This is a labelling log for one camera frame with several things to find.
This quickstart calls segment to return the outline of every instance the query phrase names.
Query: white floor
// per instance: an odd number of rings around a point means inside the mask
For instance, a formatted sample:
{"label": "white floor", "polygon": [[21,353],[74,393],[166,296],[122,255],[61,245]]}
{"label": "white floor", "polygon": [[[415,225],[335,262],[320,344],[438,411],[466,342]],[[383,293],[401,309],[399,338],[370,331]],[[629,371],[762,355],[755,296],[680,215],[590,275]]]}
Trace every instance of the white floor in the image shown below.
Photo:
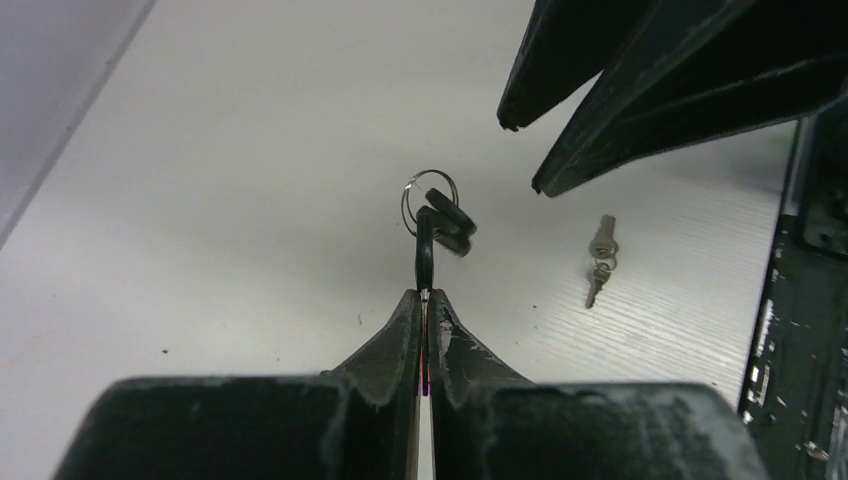
{"label": "white floor", "polygon": [[[532,3],[161,0],[0,250],[0,478],[49,477],[119,378],[344,359],[413,286],[399,198],[424,168],[479,225],[437,286],[514,368],[735,404],[792,126],[538,197],[576,101],[498,127]],[[604,213],[620,264],[587,311]]]}

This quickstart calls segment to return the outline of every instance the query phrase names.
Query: black plastic part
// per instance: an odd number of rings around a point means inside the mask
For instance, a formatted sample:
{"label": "black plastic part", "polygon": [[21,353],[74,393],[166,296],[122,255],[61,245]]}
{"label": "black plastic part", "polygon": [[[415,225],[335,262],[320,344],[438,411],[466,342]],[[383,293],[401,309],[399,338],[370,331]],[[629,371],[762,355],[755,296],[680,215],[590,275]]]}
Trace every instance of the black plastic part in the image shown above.
{"label": "black plastic part", "polygon": [[692,385],[534,385],[418,292],[321,376],[120,382],[59,479],[414,479],[422,342],[437,478],[764,480],[741,423]]}
{"label": "black plastic part", "polygon": [[415,215],[415,288],[433,289],[433,217],[424,206]]}
{"label": "black plastic part", "polygon": [[848,3],[821,0],[537,0],[498,118],[526,126],[603,69],[533,178],[557,196],[833,104],[848,85],[846,17]]}
{"label": "black plastic part", "polygon": [[848,224],[830,193],[848,187],[834,154],[846,119],[839,105],[799,129],[742,384],[739,413],[775,480],[848,478]]}
{"label": "black plastic part", "polygon": [[848,101],[819,115],[816,125],[801,235],[819,253],[848,260]]}
{"label": "black plastic part", "polygon": [[439,478],[767,479],[745,428],[704,386],[534,385],[432,293]]}
{"label": "black plastic part", "polygon": [[448,221],[459,227],[460,232],[465,237],[471,237],[477,232],[477,224],[438,189],[431,188],[427,190],[424,198],[430,202],[430,205],[433,205],[433,208],[442,213]]}
{"label": "black plastic part", "polygon": [[420,331],[410,290],[328,375],[119,382],[55,478],[415,478]]}

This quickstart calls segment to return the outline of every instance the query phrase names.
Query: black panel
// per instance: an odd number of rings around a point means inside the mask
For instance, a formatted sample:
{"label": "black panel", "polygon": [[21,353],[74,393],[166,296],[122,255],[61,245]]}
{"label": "black panel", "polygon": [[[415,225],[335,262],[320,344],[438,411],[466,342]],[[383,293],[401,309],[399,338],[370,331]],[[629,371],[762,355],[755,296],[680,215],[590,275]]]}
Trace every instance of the black panel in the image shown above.
{"label": "black panel", "polygon": [[799,130],[742,388],[775,480],[848,478],[846,120],[839,105]]}
{"label": "black panel", "polygon": [[[565,35],[556,32],[581,8],[537,5],[502,125],[523,126],[573,92],[557,78],[574,55],[548,53],[546,40]],[[631,8],[623,17],[633,22],[629,34],[539,168],[537,191],[557,196],[634,159],[808,115],[846,94],[846,2],[657,0],[635,19]],[[570,38],[569,48],[604,57],[580,40]],[[557,88],[560,95],[548,93]]]}

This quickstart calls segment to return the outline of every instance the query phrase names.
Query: key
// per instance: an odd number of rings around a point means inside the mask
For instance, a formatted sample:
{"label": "key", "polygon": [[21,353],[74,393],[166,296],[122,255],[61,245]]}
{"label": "key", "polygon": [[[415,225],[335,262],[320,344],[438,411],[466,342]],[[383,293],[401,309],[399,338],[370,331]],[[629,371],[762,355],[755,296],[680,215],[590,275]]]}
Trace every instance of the key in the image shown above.
{"label": "key", "polygon": [[604,288],[604,284],[609,281],[611,275],[612,270],[610,270],[610,266],[606,263],[599,263],[592,269],[592,273],[589,275],[591,285],[589,287],[589,296],[586,298],[586,308],[592,308],[595,305],[595,297]]}
{"label": "key", "polygon": [[615,217],[604,215],[601,218],[601,227],[595,238],[589,243],[589,253],[597,260],[609,260],[615,258],[618,253],[618,242],[613,238],[615,233]]}

